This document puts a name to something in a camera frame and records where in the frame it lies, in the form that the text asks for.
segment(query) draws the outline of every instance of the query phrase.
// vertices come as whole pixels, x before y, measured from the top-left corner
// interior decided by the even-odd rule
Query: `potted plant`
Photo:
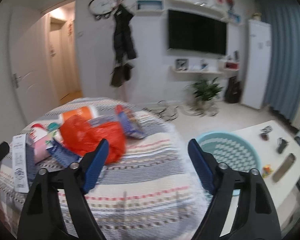
[[[222,90],[222,87],[220,87],[218,83],[215,83],[216,79],[217,78],[212,80],[212,82],[200,79],[191,85],[194,89],[193,95],[197,102],[197,106],[204,111],[209,108],[210,104],[208,104],[208,102],[217,97],[218,93]]]

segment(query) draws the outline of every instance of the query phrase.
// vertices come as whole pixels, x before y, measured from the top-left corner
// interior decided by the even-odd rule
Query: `coffee table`
[[[273,131],[269,133],[269,140],[264,141],[261,139],[259,134],[261,133],[260,130],[267,125],[270,125],[273,128]],[[245,129],[234,131],[233,133],[247,140],[256,149],[261,160],[261,165],[265,166],[270,164],[274,172],[281,166],[290,153],[293,153],[296,156],[296,160],[293,165],[277,183],[273,182],[272,176],[264,179],[274,202],[274,206],[278,208],[300,178],[300,146],[276,121],[264,122]],[[277,141],[280,137],[289,142],[289,145],[282,154],[278,154],[276,151],[278,147]],[[228,217],[221,235],[227,234],[231,230],[238,200],[239,196],[232,197]]]

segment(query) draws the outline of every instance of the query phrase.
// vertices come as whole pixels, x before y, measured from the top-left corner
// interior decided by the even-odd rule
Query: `striped tablecloth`
[[[126,153],[104,166],[86,199],[98,225],[111,239],[190,239],[200,224],[209,198],[202,189],[183,142],[172,124],[138,107],[108,98],[80,98],[48,112],[36,122],[48,125],[62,112],[92,105],[100,115],[114,114],[122,104],[136,113],[147,137],[129,139]],[[21,133],[29,133],[31,124]],[[15,235],[26,194],[13,189],[11,153],[0,168],[0,200],[6,222]],[[48,171],[62,169],[49,157],[37,164]],[[59,199],[66,228],[76,235],[63,190]]]

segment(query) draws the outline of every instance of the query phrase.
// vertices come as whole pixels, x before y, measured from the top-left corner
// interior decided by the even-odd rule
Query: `black tv screen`
[[[227,24],[193,13],[169,10],[169,48],[226,54]]]

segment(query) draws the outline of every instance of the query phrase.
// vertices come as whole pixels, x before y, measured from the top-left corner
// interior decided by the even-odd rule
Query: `blue curtain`
[[[255,0],[262,21],[272,28],[272,56],[265,95],[292,120],[300,101],[300,5],[296,0]]]

